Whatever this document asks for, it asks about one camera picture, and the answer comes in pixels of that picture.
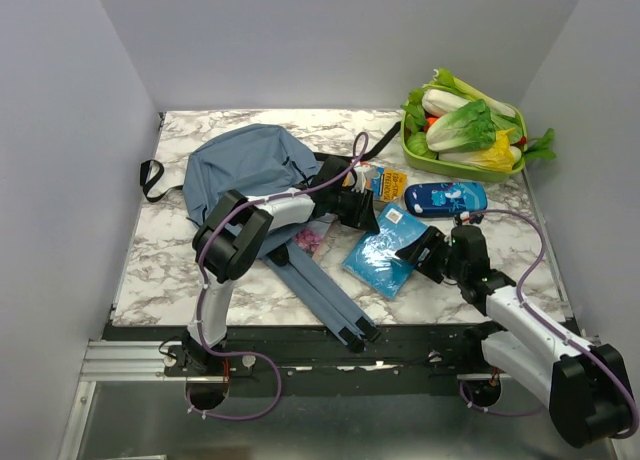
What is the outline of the designer fate flower book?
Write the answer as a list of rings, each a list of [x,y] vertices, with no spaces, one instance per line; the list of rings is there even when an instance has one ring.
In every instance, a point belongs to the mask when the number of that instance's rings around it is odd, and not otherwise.
[[[332,226],[332,220],[313,220],[302,228],[293,240],[310,258],[316,260]]]

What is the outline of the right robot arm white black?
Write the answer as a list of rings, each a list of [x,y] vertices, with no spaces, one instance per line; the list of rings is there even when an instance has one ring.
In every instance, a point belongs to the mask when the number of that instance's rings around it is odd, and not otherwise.
[[[498,324],[497,332],[461,345],[462,364],[474,372],[491,365],[514,378],[547,408],[569,445],[636,433],[639,410],[621,354],[527,300],[520,284],[492,268],[478,227],[456,226],[449,236],[430,227],[396,256],[436,283],[454,281],[467,303]]]

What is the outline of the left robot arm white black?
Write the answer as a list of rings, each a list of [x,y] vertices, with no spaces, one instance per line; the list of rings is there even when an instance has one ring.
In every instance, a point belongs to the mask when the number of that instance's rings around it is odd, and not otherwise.
[[[235,284],[257,259],[350,351],[360,353],[379,337],[374,321],[295,241],[300,228],[326,214],[357,230],[380,231],[374,194],[354,167],[330,156],[300,185],[269,188],[257,197],[229,189],[219,197],[192,241],[204,284],[185,348],[197,373],[209,375],[220,367]]]

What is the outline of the blue plastic-wrapped book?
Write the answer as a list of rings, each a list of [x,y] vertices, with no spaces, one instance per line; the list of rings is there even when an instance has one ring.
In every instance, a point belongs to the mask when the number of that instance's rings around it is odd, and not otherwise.
[[[380,232],[365,233],[343,262],[343,268],[393,300],[413,271],[413,265],[396,252],[426,232],[427,226],[395,204],[388,204],[377,217]]]

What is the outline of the blue student backpack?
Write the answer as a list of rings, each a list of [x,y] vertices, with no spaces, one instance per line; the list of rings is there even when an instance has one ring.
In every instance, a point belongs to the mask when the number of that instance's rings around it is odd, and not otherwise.
[[[198,231],[229,189],[257,197],[266,195],[269,188],[300,185],[304,178],[317,174],[328,157],[341,157],[356,167],[375,157],[392,137],[387,134],[372,150],[340,156],[312,152],[281,126],[249,125],[224,133],[192,152],[184,181],[177,189]]]

